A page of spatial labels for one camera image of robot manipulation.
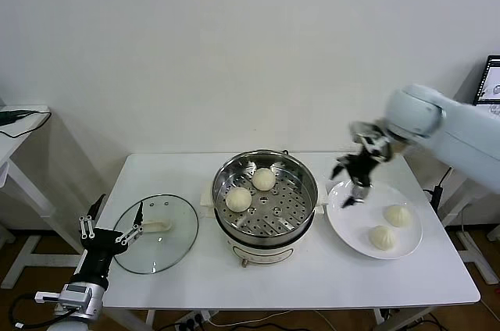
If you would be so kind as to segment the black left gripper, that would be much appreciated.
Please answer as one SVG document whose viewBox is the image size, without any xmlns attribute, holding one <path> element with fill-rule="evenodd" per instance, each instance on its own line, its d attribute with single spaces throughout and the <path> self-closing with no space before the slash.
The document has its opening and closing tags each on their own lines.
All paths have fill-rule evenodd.
<svg viewBox="0 0 500 331">
<path fill-rule="evenodd" d="M 143 234 L 143 202 L 137 209 L 132 227 L 124 233 L 101 228 L 94 229 L 98 211 L 105 198 L 102 194 L 91 205 L 85 215 L 79 218 L 80 238 L 87 252 L 78 273 L 73 274 L 74 283 L 96 284 L 103 289 L 109 287 L 108 274 L 113 257 L 123 253 L 123 246 L 129 246 Z"/>
</svg>

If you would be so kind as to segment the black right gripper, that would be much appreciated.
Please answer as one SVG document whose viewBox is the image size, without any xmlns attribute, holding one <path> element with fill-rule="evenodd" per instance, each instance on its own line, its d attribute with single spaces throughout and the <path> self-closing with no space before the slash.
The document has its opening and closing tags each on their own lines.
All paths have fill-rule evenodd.
<svg viewBox="0 0 500 331">
<path fill-rule="evenodd" d="M 347 154 L 337 158 L 330 178 L 334 179 L 342 171 L 346 171 L 351 179 L 358 184 L 352 186 L 350 195 L 341 207 L 347 208 L 363 203 L 371 190 L 370 174 L 379 164 L 390 162 L 392 159 L 393 152 L 389 149 L 384 152 L 376 150 L 374 153 L 362 149 L 358 154 Z"/>
</svg>

